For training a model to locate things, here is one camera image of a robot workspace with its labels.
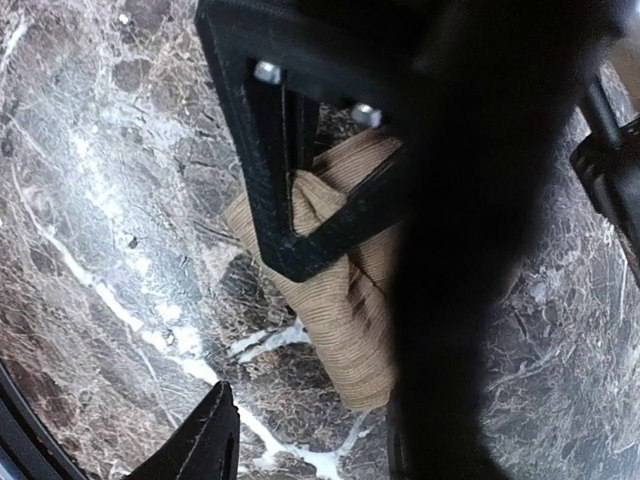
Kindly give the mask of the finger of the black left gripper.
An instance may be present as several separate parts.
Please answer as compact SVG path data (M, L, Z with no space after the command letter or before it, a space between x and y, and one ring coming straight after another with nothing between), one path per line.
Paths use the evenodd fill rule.
M293 227L292 193L279 205L279 273L294 282L326 270L352 248L403 219L409 200L412 152L398 147L347 195L346 202L309 234Z

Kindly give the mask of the tan beige sock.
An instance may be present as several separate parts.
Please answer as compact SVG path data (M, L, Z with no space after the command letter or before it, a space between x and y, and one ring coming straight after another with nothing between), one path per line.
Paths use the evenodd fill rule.
M399 146L383 130L366 130L319 155L315 171L297 171L295 230L307 234L328 220ZM387 228L303 283L265 271L306 328L341 402L354 411L386 405L395 384L386 293L398 233L398 226Z

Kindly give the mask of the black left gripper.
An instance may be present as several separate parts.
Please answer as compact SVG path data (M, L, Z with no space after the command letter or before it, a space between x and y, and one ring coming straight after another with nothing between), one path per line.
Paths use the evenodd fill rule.
M293 270L286 93L254 75L279 66L287 86L386 115L421 112L434 75L414 58L428 21L396 1L201 1L196 24L244 175L261 258Z

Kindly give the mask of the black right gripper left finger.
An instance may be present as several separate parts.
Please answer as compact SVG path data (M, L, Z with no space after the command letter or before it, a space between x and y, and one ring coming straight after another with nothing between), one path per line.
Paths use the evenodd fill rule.
M132 472L134 479L235 479L240 418L232 389L217 382L181 426Z

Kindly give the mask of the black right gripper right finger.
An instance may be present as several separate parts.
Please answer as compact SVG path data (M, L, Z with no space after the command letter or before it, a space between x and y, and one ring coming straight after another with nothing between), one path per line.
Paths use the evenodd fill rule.
M481 438L480 342L539 223L554 147L630 17L626 1L443 1L392 284L412 479L500 479Z

